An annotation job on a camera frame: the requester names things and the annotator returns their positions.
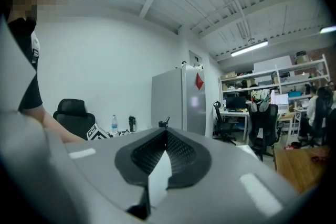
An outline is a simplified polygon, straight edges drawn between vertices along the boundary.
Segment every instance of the person's arm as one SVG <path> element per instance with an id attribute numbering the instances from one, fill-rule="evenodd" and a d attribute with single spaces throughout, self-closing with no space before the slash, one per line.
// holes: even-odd
<path id="1" fill-rule="evenodd" d="M 61 137 L 63 143 L 85 141 L 84 139 L 70 133 L 67 129 L 65 129 L 44 109 L 43 105 L 40 105 L 33 109 L 24 109 L 22 113 L 35 118 L 38 122 L 42 124 L 43 127 L 49 128 L 57 132 Z"/>
<path id="2" fill-rule="evenodd" d="M 313 115 L 313 112 L 315 110 L 315 103 L 316 103 L 316 98 L 311 98 L 309 100 L 308 108 L 307 108 L 307 117 L 311 118 Z"/>

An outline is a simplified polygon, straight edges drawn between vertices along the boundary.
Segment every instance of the red diamond decoration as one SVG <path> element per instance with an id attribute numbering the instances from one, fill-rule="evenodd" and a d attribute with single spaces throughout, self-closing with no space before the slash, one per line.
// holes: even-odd
<path id="1" fill-rule="evenodd" d="M 204 84 L 204 82 L 201 80 L 201 77 L 199 76 L 199 74 L 197 73 L 196 76 L 196 85 L 198 87 L 198 90 L 201 89 L 202 85 Z"/>

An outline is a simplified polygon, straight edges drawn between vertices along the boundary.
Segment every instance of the refrigerator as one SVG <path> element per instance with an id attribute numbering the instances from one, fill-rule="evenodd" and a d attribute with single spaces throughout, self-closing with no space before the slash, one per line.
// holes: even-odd
<path id="1" fill-rule="evenodd" d="M 152 126 L 170 117 L 168 126 L 205 135 L 203 69 L 183 65 L 152 78 Z"/>

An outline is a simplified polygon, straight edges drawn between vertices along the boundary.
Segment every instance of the fluorescent light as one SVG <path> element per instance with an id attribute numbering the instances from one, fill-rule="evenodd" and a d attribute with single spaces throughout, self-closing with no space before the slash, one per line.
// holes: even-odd
<path id="1" fill-rule="evenodd" d="M 320 34 L 336 31 L 336 26 L 323 27 L 320 30 Z"/>
<path id="2" fill-rule="evenodd" d="M 239 51 L 232 52 L 231 56 L 237 56 L 237 55 L 240 55 L 240 54 L 244 54 L 244 53 L 246 53 L 248 51 L 259 49 L 259 48 L 267 46 L 267 45 L 268 45 L 268 41 L 266 40 L 266 41 L 257 43 L 257 44 L 255 44 L 253 46 L 250 46 L 250 47 L 248 47 L 246 49 L 242 49 L 242 50 L 239 50 Z"/>

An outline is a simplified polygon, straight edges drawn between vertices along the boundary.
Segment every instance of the water bottle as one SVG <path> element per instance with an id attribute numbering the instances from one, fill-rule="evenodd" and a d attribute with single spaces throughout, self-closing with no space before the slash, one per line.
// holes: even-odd
<path id="1" fill-rule="evenodd" d="M 118 135 L 118 122 L 117 122 L 117 118 L 115 115 L 113 115 L 113 118 L 112 118 L 111 134 L 113 135 L 113 137 L 116 137 Z"/>

